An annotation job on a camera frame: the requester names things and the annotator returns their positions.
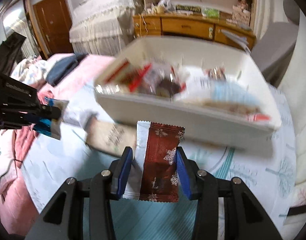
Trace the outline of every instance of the white lace curtain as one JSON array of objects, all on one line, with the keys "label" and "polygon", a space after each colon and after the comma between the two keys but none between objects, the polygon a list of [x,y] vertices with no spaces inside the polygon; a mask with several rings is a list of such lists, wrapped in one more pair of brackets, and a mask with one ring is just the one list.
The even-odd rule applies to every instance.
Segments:
[{"label": "white lace curtain", "polygon": [[33,49],[35,47],[35,44],[27,22],[24,22],[19,19],[15,24],[11,26],[11,29],[26,37],[21,47],[21,51],[24,57],[29,58],[30,56],[35,55]]}]

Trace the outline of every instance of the wooden drawer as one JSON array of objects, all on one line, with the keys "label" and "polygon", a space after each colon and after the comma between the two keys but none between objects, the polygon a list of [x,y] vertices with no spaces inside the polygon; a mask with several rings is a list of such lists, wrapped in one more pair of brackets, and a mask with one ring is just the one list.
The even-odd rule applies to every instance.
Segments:
[{"label": "wooden drawer", "polygon": [[235,43],[234,41],[232,41],[231,39],[229,39],[228,37],[226,37],[223,33],[222,33],[222,30],[226,30],[226,31],[229,31],[231,33],[234,33],[240,37],[246,37],[246,40],[248,41],[248,47],[249,49],[252,49],[253,46],[254,46],[254,42],[255,42],[255,38],[254,37],[251,37],[251,36],[248,36],[248,35],[245,35],[243,33],[240,33],[238,31],[233,31],[231,29],[228,29],[228,28],[225,28],[225,27],[222,27],[222,26],[218,26],[218,25],[215,25],[215,36],[214,36],[214,41],[216,42],[219,42],[219,43],[223,43],[223,44],[226,44],[226,45],[229,45],[231,47],[235,47],[235,48],[238,48],[238,49],[243,49],[240,45],[238,45],[237,43]]},{"label": "wooden drawer", "polygon": [[[140,30],[135,30],[136,37],[141,37]],[[161,36],[161,31],[146,31],[146,29],[142,30],[142,37],[144,36]]]},{"label": "wooden drawer", "polygon": [[160,28],[160,17],[144,17],[144,20],[141,16],[135,16],[133,17],[134,21],[134,29],[139,30],[141,27],[141,30],[146,31],[147,30],[161,30]]},{"label": "wooden drawer", "polygon": [[208,40],[213,39],[214,24],[186,19],[163,19],[163,32],[180,33]]}]

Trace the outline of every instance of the white box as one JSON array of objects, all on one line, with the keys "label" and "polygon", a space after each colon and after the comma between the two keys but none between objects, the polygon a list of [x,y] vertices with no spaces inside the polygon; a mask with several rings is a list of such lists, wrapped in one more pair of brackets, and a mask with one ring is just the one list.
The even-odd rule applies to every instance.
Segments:
[{"label": "white box", "polygon": [[275,100],[252,58],[242,50],[214,42],[182,37],[136,39],[117,56],[94,85],[103,84],[126,58],[135,66],[143,66],[145,60],[153,57],[174,66],[195,65],[205,69],[224,63],[226,74],[235,77],[261,102],[261,110],[271,117],[270,122],[265,125],[248,122],[214,108],[171,103],[143,94],[103,95],[95,92],[96,101],[115,121],[135,125],[141,120],[182,126],[185,127],[185,138],[247,149],[280,128],[281,118]]}]

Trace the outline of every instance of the metal screw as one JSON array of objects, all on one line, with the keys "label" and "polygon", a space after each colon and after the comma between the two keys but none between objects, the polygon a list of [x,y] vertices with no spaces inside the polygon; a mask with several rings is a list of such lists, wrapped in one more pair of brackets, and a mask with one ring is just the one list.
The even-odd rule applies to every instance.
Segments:
[{"label": "metal screw", "polygon": [[235,177],[235,178],[233,178],[233,182],[234,182],[234,184],[241,184],[242,180],[238,177]]},{"label": "metal screw", "polygon": [[111,172],[110,172],[109,170],[103,170],[103,171],[101,172],[101,175],[102,175],[103,177],[108,177],[109,175],[111,175]]},{"label": "metal screw", "polygon": [[76,181],[75,178],[70,177],[70,178],[68,178],[68,179],[66,180],[66,183],[67,183],[68,185],[71,185],[71,184],[75,183],[75,181]]},{"label": "metal screw", "polygon": [[200,177],[205,177],[207,175],[207,172],[205,170],[198,170],[197,174]]}]

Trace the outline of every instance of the pink blanket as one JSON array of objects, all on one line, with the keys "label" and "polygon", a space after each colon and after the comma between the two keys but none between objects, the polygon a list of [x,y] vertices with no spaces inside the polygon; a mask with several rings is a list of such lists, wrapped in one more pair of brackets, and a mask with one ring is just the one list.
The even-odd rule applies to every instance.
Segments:
[{"label": "pink blanket", "polygon": [[[58,61],[70,55],[56,54],[49,58],[48,61]],[[69,100],[83,85],[98,76],[112,60],[114,60],[113,57],[88,55],[59,85],[52,87],[46,84],[39,91],[38,98],[41,102],[44,101],[45,96]],[[15,140],[16,159],[24,160],[37,135],[38,133],[33,131],[32,127],[23,127],[17,131]],[[38,216],[38,212],[26,189],[20,166],[21,163],[18,162],[18,178],[0,196],[0,219],[10,234],[25,236]]]}]

